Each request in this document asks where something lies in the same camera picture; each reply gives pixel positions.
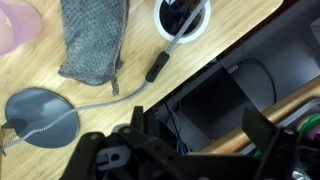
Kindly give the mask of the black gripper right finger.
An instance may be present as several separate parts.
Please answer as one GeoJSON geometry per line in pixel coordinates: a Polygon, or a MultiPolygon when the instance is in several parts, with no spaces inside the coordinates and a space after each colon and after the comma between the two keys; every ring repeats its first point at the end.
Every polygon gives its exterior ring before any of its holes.
{"type": "Polygon", "coordinates": [[[255,180],[290,180],[297,160],[299,134],[279,128],[253,108],[243,114],[242,130],[262,153],[255,180]]]}

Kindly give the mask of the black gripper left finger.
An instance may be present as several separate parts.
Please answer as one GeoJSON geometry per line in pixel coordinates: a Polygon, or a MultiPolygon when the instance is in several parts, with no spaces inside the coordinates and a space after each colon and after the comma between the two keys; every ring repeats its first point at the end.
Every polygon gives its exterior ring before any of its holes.
{"type": "Polygon", "coordinates": [[[150,121],[136,106],[130,124],[109,136],[82,135],[59,180],[186,180],[184,156],[151,137],[150,121]]]}

